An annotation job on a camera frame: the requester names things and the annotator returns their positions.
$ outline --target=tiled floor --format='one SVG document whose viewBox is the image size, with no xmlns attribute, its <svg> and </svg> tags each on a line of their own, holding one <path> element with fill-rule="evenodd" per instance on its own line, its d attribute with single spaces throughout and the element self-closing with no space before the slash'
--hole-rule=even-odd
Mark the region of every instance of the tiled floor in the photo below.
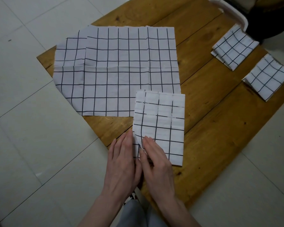
<svg viewBox="0 0 284 227">
<path fill-rule="evenodd" d="M 2 226 L 76 226 L 100 193 L 107 150 L 36 56 L 125 1 L 0 0 Z M 284 33 L 264 46 L 284 64 Z M 190 211 L 203 226 L 284 226 L 284 105 Z"/>
</svg>

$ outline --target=grid-patterned cloth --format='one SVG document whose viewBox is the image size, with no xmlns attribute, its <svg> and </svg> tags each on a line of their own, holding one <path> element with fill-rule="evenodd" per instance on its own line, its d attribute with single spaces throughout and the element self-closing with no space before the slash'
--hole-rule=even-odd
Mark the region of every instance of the grid-patterned cloth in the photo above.
<svg viewBox="0 0 284 227">
<path fill-rule="evenodd" d="M 181 166 L 184 144 L 185 95 L 138 91 L 136 94 L 133 132 L 135 157 L 144 136 L 152 137 L 173 165 Z"/>
<path fill-rule="evenodd" d="M 267 101 L 284 83 L 284 66 L 266 54 L 243 81 Z"/>
<path fill-rule="evenodd" d="M 174 28 L 88 26 L 57 45 L 53 79 L 80 115 L 133 116 L 138 90 L 181 93 Z"/>
<path fill-rule="evenodd" d="M 235 24 L 214 46 L 211 54 L 234 71 L 259 42 L 242 32 Z"/>
</svg>

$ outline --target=hand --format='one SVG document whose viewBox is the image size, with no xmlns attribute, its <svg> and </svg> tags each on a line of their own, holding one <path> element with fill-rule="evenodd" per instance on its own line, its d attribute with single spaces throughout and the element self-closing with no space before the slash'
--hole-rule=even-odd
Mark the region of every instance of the hand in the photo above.
<svg viewBox="0 0 284 227">
<path fill-rule="evenodd" d="M 133 132 L 129 130 L 111 143 L 101 195 L 123 204 L 137 187 L 142 173 L 141 163 L 133 160 Z"/>
<path fill-rule="evenodd" d="M 147 155 L 142 149 L 139 150 L 144 178 L 150 194 L 160 208 L 165 206 L 166 202 L 170 203 L 176 199 L 173 169 L 163 149 L 152 138 L 145 136 L 142 143 L 154 163 L 151 169 Z"/>
</svg>

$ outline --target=fabric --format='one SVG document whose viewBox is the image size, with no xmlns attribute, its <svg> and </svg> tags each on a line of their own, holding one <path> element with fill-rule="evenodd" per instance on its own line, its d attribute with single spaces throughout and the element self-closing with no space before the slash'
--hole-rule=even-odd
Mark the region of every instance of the fabric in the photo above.
<svg viewBox="0 0 284 227">
<path fill-rule="evenodd" d="M 133 116 L 138 90 L 181 93 L 173 27 L 88 26 L 55 53 L 53 80 L 83 116 Z"/>
<path fill-rule="evenodd" d="M 254 41 L 235 24 L 214 46 L 211 54 L 234 71 L 257 47 Z"/>
<path fill-rule="evenodd" d="M 182 166 L 185 95 L 138 91 L 133 116 L 135 143 L 152 137 L 173 165 Z M 139 158 L 136 149 L 135 157 Z"/>
<path fill-rule="evenodd" d="M 158 216 L 150 205 L 147 213 L 136 200 L 130 200 L 124 206 L 117 227 L 167 227 L 165 222 Z"/>
<path fill-rule="evenodd" d="M 265 101 L 284 83 L 284 66 L 266 54 L 243 78 Z"/>
</svg>

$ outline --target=finger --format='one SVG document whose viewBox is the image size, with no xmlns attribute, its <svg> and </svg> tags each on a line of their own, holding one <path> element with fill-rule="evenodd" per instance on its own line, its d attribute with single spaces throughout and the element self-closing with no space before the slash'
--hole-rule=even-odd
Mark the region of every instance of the finger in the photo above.
<svg viewBox="0 0 284 227">
<path fill-rule="evenodd" d="M 121 150 L 120 150 L 121 156 L 126 156 L 130 159 L 133 158 L 133 131 L 132 129 L 129 129 L 129 131 L 126 133 L 126 137 L 122 142 Z"/>
<path fill-rule="evenodd" d="M 136 158 L 136 172 L 135 172 L 135 178 L 133 180 L 135 188 L 137 187 L 137 185 L 140 182 L 141 174 L 142 174 L 142 165 L 141 165 L 140 160 L 138 158 Z"/>
<path fill-rule="evenodd" d="M 144 177 L 147 180 L 152 176 L 151 167 L 147 160 L 147 155 L 144 153 L 143 149 L 139 150 L 139 154 L 140 154 L 140 163 L 144 172 Z"/>
<path fill-rule="evenodd" d="M 158 155 L 158 153 L 156 153 L 154 148 L 149 144 L 147 136 L 145 136 L 142 139 L 142 143 L 143 143 L 143 146 L 144 146 L 146 153 L 151 158 L 152 162 L 154 164 L 158 163 L 158 161 L 160 161 L 160 156 Z"/>
<path fill-rule="evenodd" d="M 164 158 L 167 159 L 164 150 L 155 142 L 155 140 L 153 140 L 151 137 L 149 137 L 148 143 L 149 143 L 149 145 L 152 146 L 152 148 L 156 151 L 156 153 L 160 154 L 161 156 L 163 156 Z"/>
<path fill-rule="evenodd" d="M 116 159 L 119 154 L 120 154 L 120 149 L 121 149 L 121 145 L 122 145 L 122 142 L 123 140 L 125 139 L 126 137 L 126 133 L 123 133 L 120 138 L 118 139 L 116 145 L 115 145 L 115 148 L 114 148 L 114 159 Z"/>
<path fill-rule="evenodd" d="M 116 139 L 114 139 L 114 140 L 111 142 L 110 148 L 109 148 L 109 150 L 108 150 L 107 161 L 112 160 L 113 157 L 114 157 L 114 148 L 115 148 L 116 142 L 117 142 Z"/>
</svg>

